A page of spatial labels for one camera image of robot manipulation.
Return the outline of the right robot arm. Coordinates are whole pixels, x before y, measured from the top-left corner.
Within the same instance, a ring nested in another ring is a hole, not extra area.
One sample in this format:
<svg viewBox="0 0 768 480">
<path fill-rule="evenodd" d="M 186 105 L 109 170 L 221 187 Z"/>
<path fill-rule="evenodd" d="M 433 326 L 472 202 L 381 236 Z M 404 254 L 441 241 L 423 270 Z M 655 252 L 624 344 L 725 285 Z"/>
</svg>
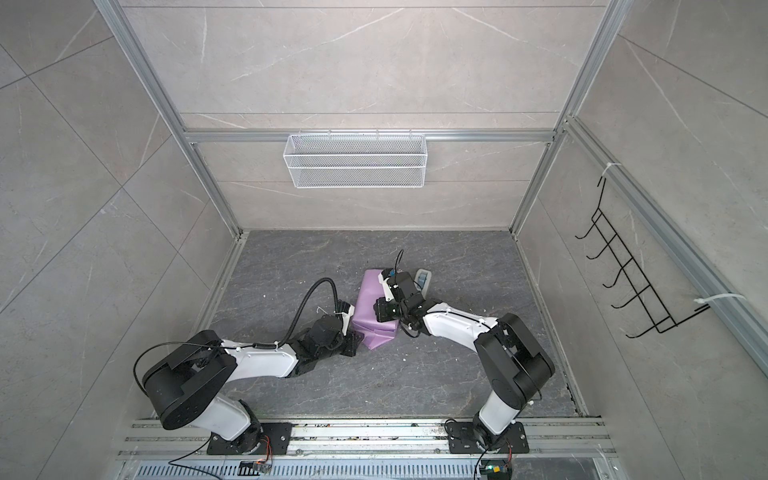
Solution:
<svg viewBox="0 0 768 480">
<path fill-rule="evenodd" d="M 378 274 L 383 296 L 374 312 L 396 321 L 411 337 L 448 339 L 475 352 L 491 393 L 474 415 L 471 432 L 478 447 L 494 451 L 512 441 L 518 415 L 555 373 L 551 357 L 516 315 L 483 317 L 428 299 L 412 276 L 396 269 Z"/>
</svg>

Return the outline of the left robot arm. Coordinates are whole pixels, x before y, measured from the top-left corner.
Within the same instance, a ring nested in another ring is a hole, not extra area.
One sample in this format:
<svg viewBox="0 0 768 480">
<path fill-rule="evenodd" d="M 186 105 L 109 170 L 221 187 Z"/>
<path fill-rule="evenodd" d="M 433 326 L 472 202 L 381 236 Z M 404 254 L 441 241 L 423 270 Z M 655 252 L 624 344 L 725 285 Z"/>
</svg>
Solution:
<svg viewBox="0 0 768 480">
<path fill-rule="evenodd" d="M 286 343 L 265 349 L 203 330 L 178 342 L 135 380 L 164 429 L 205 429 L 210 432 L 209 454 L 249 454 L 267 448 L 267 433 L 245 401 L 222 393 L 224 386 L 235 380 L 309 373 L 321 360 L 355 356 L 363 339 L 349 326 L 346 314 L 325 315 Z"/>
</svg>

